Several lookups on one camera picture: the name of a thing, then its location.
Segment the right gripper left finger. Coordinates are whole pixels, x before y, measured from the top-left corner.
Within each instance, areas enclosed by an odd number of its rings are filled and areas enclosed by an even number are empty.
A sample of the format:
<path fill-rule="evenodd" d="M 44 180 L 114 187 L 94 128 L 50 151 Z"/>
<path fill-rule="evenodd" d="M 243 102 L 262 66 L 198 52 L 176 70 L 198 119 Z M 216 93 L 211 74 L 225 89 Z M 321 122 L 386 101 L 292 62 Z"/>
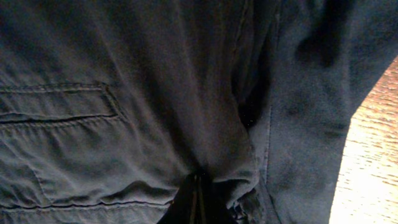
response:
<path fill-rule="evenodd" d="M 158 224 L 194 224 L 196 216 L 196 175 L 181 184 L 172 204 Z"/>

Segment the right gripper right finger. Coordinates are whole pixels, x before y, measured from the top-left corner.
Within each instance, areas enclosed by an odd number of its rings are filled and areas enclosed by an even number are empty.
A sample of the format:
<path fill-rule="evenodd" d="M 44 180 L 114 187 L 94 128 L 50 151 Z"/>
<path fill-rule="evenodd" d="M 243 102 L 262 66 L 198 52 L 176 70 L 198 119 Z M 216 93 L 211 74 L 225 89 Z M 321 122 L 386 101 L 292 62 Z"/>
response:
<path fill-rule="evenodd" d="M 208 174 L 197 174 L 197 223 L 237 224 L 226 205 L 214 193 Z"/>

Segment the navy blue garment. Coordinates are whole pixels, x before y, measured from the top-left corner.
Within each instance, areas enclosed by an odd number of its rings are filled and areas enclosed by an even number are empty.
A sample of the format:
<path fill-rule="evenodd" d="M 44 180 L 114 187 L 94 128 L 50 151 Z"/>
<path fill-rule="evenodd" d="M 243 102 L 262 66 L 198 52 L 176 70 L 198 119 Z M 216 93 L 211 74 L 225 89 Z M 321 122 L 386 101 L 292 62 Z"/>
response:
<path fill-rule="evenodd" d="M 1 222 L 328 223 L 396 1 L 2 1 Z"/>

